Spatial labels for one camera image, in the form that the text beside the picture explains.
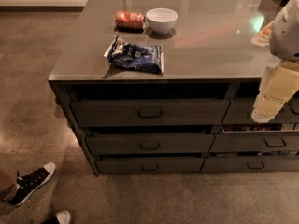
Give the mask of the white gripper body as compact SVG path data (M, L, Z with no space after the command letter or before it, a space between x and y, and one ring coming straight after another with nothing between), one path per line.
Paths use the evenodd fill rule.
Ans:
M259 91L263 98L287 103L299 91L299 63L281 61L275 68L266 67Z

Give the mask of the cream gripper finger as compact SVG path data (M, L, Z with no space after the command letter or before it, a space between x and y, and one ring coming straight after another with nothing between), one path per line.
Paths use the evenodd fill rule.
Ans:
M269 100L258 95L253 105L251 118L258 123L268 123L275 118L283 106L284 104L280 102Z
M272 33L272 27L273 22L271 21L251 39L251 43L261 47L268 46L269 39Z

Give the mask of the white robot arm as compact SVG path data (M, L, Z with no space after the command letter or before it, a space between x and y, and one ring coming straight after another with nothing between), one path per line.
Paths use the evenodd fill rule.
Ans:
M299 91L299 0L289 0L258 36L267 37L270 53L280 58L263 71L251 113L255 122L267 123Z

